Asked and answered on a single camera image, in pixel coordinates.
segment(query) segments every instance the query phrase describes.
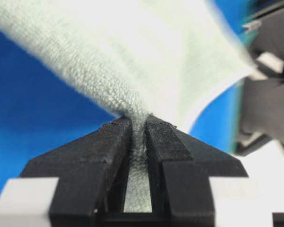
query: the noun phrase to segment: towel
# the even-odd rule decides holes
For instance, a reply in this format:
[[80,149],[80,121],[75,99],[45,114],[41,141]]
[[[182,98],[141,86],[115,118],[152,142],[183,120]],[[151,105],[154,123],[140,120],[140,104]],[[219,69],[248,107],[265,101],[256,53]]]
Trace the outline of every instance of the towel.
[[78,92],[132,120],[127,212],[151,211],[147,116],[188,132],[252,70],[207,0],[0,0],[0,31]]

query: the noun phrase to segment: white surface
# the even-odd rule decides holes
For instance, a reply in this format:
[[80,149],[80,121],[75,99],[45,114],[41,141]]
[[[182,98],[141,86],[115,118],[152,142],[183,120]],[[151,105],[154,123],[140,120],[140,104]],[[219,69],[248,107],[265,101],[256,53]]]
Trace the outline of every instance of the white surface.
[[9,179],[0,195],[0,227],[50,227],[57,177]]
[[216,227],[272,227],[262,189],[247,177],[210,177]]
[[246,157],[238,157],[258,182],[272,212],[284,212],[284,149],[273,140]]

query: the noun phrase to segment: white tape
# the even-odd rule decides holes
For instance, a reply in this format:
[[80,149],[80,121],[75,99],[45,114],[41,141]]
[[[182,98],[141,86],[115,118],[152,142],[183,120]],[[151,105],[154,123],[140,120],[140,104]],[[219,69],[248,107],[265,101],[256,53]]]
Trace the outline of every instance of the white tape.
[[261,189],[247,177],[210,177],[216,227],[273,227]]
[[284,61],[272,53],[264,52],[257,58],[257,60],[277,73],[283,72]]
[[9,179],[0,195],[0,227],[50,227],[57,177]]

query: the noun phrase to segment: blue backdrop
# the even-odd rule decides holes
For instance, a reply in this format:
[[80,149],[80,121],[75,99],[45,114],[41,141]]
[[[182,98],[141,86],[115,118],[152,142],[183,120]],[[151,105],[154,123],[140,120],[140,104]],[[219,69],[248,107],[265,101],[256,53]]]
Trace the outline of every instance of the blue backdrop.
[[[239,31],[244,1],[215,2],[232,29]],[[212,102],[191,135],[229,151],[236,93],[232,87]],[[97,130],[112,119],[0,33],[0,191],[32,157]]]

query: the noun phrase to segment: black plastic part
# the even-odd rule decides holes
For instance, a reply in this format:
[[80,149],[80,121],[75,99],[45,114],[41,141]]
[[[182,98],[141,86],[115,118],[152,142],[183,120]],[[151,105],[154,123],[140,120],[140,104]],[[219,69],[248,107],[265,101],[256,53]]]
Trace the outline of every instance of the black plastic part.
[[271,137],[267,135],[261,135],[259,138],[257,138],[255,141],[251,142],[247,146],[243,146],[239,143],[235,153],[236,155],[239,156],[247,156],[252,152],[256,151],[257,149],[259,149],[260,147],[264,146],[271,140],[272,140]]
[[154,116],[145,133],[153,212],[175,226],[214,226],[209,176],[248,176],[242,163]]
[[[124,161],[124,157],[131,134],[130,120],[120,118],[30,160],[20,177],[59,177],[49,211],[52,223],[69,217],[64,226],[90,224],[100,211],[123,210],[128,175],[128,160]],[[123,182],[113,184],[117,173],[117,179]]]
[[195,164],[201,166],[209,176],[248,177],[244,166],[237,158],[179,130],[175,133],[191,152]]
[[175,226],[214,226],[208,174],[191,161],[163,162],[170,215]]

